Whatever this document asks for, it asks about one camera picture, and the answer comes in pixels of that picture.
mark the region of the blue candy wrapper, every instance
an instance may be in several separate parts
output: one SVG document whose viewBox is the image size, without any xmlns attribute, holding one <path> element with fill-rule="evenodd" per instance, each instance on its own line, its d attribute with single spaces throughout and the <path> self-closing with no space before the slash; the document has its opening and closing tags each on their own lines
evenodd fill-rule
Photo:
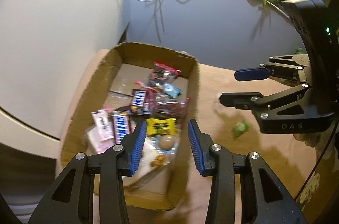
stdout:
<svg viewBox="0 0 339 224">
<path fill-rule="evenodd" d="M 164 93 L 170 96 L 172 99 L 176 99 L 181 95 L 182 91 L 180 88 L 177 88 L 172 84 L 164 83 Z"/>
</svg>

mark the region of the green candy wrapper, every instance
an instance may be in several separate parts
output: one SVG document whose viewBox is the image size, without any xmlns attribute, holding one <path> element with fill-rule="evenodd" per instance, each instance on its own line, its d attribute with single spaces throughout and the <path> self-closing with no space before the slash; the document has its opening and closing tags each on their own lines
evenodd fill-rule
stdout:
<svg viewBox="0 0 339 224">
<path fill-rule="evenodd" d="M 234 139 L 239 138 L 244 132 L 248 131 L 249 125 L 246 124 L 245 121 L 237 123 L 233 128 L 232 128 L 232 133 Z"/>
</svg>

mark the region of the yellow candy wrapper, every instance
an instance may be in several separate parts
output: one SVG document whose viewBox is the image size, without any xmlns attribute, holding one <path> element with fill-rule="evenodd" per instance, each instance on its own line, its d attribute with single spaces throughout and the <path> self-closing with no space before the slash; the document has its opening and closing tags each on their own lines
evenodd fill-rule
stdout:
<svg viewBox="0 0 339 224">
<path fill-rule="evenodd" d="M 147 135 L 156 135 L 156 134 L 170 134 L 174 135 L 175 130 L 175 118 L 169 118 L 166 120 L 157 120 L 157 119 L 147 119 Z"/>
</svg>

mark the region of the blue gripper pad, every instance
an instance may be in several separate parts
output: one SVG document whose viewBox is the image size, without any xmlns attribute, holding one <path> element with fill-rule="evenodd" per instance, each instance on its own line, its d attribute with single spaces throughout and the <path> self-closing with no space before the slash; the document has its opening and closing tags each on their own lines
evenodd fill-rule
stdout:
<svg viewBox="0 0 339 224">
<path fill-rule="evenodd" d="M 122 176 L 133 176 L 139 168 L 142 149 L 146 138 L 146 122 L 139 122 L 133 133 L 126 134 L 121 141 L 125 154 L 119 159 Z"/>
<path fill-rule="evenodd" d="M 240 69 L 235 71 L 234 78 L 239 81 L 265 80 L 272 75 L 272 71 L 265 67 L 256 67 L 249 69 Z"/>
<path fill-rule="evenodd" d="M 188 135 L 197 170 L 204 177 L 212 176 L 215 162 L 209 151 L 210 146 L 213 144 L 211 136 L 202 133 L 194 119 L 188 123 Z"/>
</svg>

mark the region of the white wall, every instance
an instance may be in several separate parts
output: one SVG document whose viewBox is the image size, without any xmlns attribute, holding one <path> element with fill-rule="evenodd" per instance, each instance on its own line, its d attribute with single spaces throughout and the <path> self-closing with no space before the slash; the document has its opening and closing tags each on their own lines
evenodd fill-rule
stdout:
<svg viewBox="0 0 339 224">
<path fill-rule="evenodd" d="M 258 0 L 164 0 L 164 31 L 155 2 L 131 2 L 128 40 L 184 50 L 228 69 L 258 66 L 303 47 L 289 20 Z"/>
<path fill-rule="evenodd" d="M 0 107 L 60 137 L 86 65 L 128 21 L 125 0 L 0 0 Z"/>
</svg>

